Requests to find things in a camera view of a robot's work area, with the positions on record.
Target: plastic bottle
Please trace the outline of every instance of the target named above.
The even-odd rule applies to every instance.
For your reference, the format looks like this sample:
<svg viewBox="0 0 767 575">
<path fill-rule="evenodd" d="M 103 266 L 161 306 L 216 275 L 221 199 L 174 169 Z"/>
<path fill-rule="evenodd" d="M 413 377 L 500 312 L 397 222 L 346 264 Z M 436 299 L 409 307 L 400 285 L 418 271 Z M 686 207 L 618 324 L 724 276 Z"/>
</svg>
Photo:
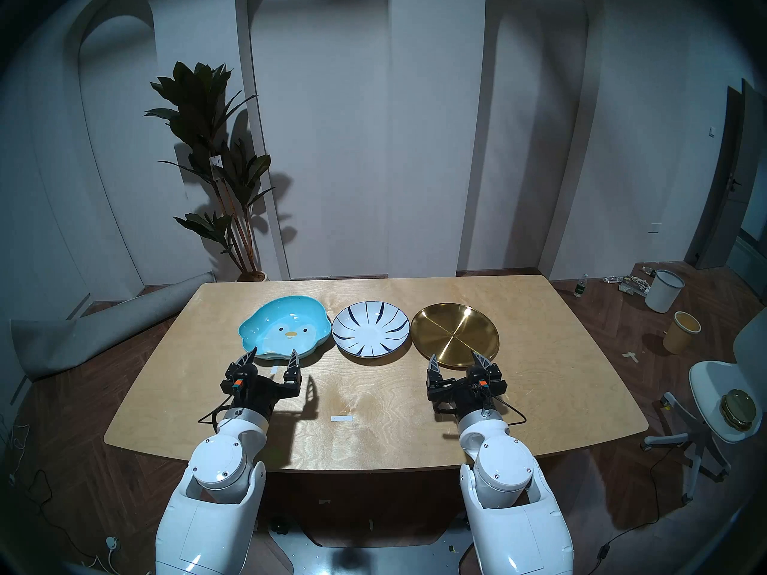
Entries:
<svg viewBox="0 0 767 575">
<path fill-rule="evenodd" d="M 588 280 L 588 274 L 583 274 L 583 278 L 581 278 L 575 285 L 575 292 L 573 294 L 576 297 L 581 298 L 581 295 L 585 292 L 586 280 Z"/>
</svg>

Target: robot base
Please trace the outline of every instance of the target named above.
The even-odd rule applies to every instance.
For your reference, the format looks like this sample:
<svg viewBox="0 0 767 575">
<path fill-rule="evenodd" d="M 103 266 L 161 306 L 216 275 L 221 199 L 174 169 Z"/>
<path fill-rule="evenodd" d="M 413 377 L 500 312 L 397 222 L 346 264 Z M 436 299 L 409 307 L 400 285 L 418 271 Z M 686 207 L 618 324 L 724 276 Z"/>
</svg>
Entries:
<svg viewBox="0 0 767 575">
<path fill-rule="evenodd" d="M 278 534 L 271 528 L 269 533 L 292 562 L 293 573 L 301 575 L 457 574 L 460 560 L 472 545 L 465 515 L 457 516 L 438 541 L 421 546 L 318 546 L 293 520 L 286 523 L 289 526 L 286 534 Z"/>
</svg>

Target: plant pot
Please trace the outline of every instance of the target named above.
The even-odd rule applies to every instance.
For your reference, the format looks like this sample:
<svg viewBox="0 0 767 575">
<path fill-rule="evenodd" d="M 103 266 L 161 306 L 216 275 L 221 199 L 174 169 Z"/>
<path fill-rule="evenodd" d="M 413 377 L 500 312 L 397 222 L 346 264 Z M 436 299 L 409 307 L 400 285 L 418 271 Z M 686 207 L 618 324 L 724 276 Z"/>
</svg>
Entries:
<svg viewBox="0 0 767 575">
<path fill-rule="evenodd" d="M 263 271 L 248 271 L 240 274 L 237 282 L 266 282 L 266 273 Z"/>
</svg>

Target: potted plant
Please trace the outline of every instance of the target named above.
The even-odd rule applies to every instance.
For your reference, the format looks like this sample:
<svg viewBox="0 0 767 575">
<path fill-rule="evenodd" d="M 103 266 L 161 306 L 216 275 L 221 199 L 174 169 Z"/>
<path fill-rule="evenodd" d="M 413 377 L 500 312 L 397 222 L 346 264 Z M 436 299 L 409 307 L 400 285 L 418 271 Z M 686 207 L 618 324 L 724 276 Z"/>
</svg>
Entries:
<svg viewBox="0 0 767 575">
<path fill-rule="evenodd" d="M 214 70 L 198 63 L 192 72 L 178 61 L 172 78 L 157 78 L 159 83 L 151 83 L 159 96 L 176 105 L 176 109 L 150 109 L 144 116 L 167 121 L 173 135 L 192 149 L 188 167 L 169 160 L 160 162 L 194 173 L 211 186 L 218 200 L 220 215 L 215 211 L 212 216 L 186 214 L 185 219 L 174 216 L 176 221 L 185 229 L 219 243 L 222 254 L 228 254 L 240 270 L 238 282 L 260 282 L 266 279 L 266 274 L 256 265 L 251 215 L 253 204 L 274 189 L 262 192 L 257 189 L 271 157 L 265 154 L 248 158 L 242 140 L 237 140 L 232 149 L 226 145 L 227 119 L 255 96 L 232 107 L 240 90 L 224 103 L 231 75 L 225 64 Z"/>
</svg>

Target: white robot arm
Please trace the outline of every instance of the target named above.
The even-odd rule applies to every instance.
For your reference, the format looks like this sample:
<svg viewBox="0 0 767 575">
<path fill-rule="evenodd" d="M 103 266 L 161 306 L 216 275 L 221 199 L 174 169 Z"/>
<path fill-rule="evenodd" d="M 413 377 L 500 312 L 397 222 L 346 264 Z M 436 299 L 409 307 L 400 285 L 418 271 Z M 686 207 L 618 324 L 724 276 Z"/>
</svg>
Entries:
<svg viewBox="0 0 767 575">
<path fill-rule="evenodd" d="M 157 575 L 237 575 L 245 564 L 266 478 L 263 462 L 253 461 L 274 404 L 301 389 L 295 351 L 283 383 L 260 376 L 254 355 L 226 371 L 221 387 L 234 401 L 218 428 L 213 413 L 215 435 L 197 446 L 171 495 L 157 530 Z M 509 436 L 493 407 L 506 383 L 497 365 L 480 355 L 475 361 L 465 378 L 443 379 L 432 356 L 426 391 L 435 412 L 459 418 L 461 446 L 474 461 L 473 468 L 461 466 L 460 486 L 482 573 L 571 574 L 572 542 L 557 501 L 535 458 Z M 529 503 L 514 506 L 524 491 Z"/>
<path fill-rule="evenodd" d="M 508 434 L 493 408 L 506 383 L 497 365 L 474 355 L 462 379 L 443 379 L 432 356 L 426 391 L 435 412 L 456 414 L 459 441 L 474 467 L 461 466 L 460 486 L 483 575 L 564 575 L 573 570 L 570 532 L 541 467 Z M 440 408 L 442 403 L 450 408 Z M 526 491 L 529 503 L 513 506 Z"/>
<path fill-rule="evenodd" d="M 283 383 L 260 376 L 254 355 L 226 371 L 221 387 L 234 401 L 218 428 L 213 414 L 215 435 L 197 445 L 170 496 L 155 539 L 157 575 L 237 575 L 245 564 L 266 481 L 263 461 L 253 461 L 266 444 L 274 404 L 301 390 L 295 351 Z"/>
</svg>

